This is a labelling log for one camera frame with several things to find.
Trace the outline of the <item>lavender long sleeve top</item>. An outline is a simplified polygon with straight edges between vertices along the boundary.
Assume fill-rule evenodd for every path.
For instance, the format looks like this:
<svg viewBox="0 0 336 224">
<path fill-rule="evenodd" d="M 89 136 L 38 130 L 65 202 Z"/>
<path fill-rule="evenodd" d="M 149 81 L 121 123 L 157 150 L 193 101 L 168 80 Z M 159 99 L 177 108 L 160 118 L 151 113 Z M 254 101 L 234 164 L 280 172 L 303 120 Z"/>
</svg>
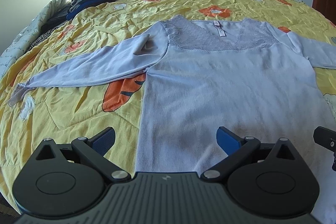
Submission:
<svg viewBox="0 0 336 224">
<path fill-rule="evenodd" d="M 205 171 L 225 157 L 219 126 L 266 141 L 288 137 L 319 182 L 313 215 L 335 223 L 335 173 L 312 138 L 335 119 L 315 68 L 335 68 L 335 46 L 252 19 L 175 16 L 17 84 L 9 105 L 36 88 L 107 84 L 130 96 L 143 86 L 135 170 L 145 172 Z"/>
</svg>

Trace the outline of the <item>light grey text quilt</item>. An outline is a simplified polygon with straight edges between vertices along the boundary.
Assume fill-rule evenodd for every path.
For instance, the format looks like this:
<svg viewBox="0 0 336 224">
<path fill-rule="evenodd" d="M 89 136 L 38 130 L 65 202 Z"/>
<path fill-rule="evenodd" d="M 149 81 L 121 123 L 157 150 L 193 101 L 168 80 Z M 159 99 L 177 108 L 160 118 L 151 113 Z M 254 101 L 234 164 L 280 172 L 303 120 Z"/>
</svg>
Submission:
<svg viewBox="0 0 336 224">
<path fill-rule="evenodd" d="M 26 26 L 1 54 L 1 78 L 41 34 L 42 25 L 57 12 L 69 5 L 71 0 L 50 0 L 40 13 Z"/>
</svg>

